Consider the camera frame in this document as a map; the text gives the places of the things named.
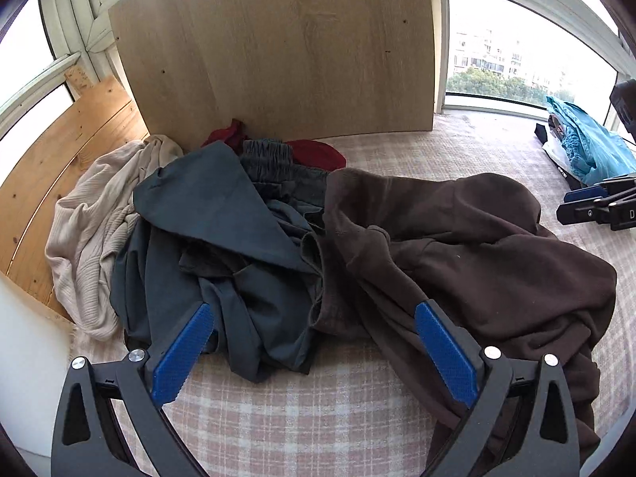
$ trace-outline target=light blue garment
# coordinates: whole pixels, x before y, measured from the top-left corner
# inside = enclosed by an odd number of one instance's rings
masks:
[[[636,172],[636,159],[621,136],[605,129],[577,105],[555,97],[546,100],[548,112],[556,114],[564,127],[561,144],[578,179],[590,186]]]

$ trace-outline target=white wall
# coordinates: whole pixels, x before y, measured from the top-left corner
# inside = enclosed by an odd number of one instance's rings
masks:
[[[0,422],[14,445],[51,456],[71,324],[0,273]]]

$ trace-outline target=green foliage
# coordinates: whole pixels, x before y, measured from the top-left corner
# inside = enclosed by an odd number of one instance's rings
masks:
[[[453,75],[446,83],[446,90],[454,93],[508,98],[542,107],[546,106],[544,89],[527,85],[519,77],[505,79],[494,72],[477,68],[468,68],[463,73]],[[570,102],[574,100],[574,95],[565,90],[558,91],[555,96]]]

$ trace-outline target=brown garment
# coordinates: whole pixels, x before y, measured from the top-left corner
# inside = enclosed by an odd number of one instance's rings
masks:
[[[451,429],[465,406],[450,397],[424,353],[413,319],[420,302],[435,299],[482,347],[495,345],[508,357],[538,361],[554,353],[564,365],[584,459],[599,442],[591,402],[600,372],[591,349],[612,317],[616,272],[556,239],[539,225],[540,213],[527,188],[501,175],[433,182],[336,170],[327,179],[316,328],[355,331],[353,306],[399,377]],[[493,450],[512,406],[495,427]]]

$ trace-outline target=checkered blanket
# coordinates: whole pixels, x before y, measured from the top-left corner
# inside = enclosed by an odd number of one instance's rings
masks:
[[[596,430],[603,436],[634,394],[636,239],[629,230],[557,222],[568,187],[533,129],[527,119],[451,112],[436,116],[429,133],[325,141],[349,167],[382,175],[445,180],[497,172],[515,178],[541,202],[544,226],[616,268],[615,314],[593,353],[601,369]],[[75,333],[73,357],[98,363],[125,353],[121,338],[100,343]],[[125,408],[116,407],[140,468],[156,475]],[[232,374],[222,357],[201,356],[164,410],[208,473],[227,476],[419,475],[434,425],[372,343],[335,339],[320,347],[309,375],[278,371],[259,385]]]

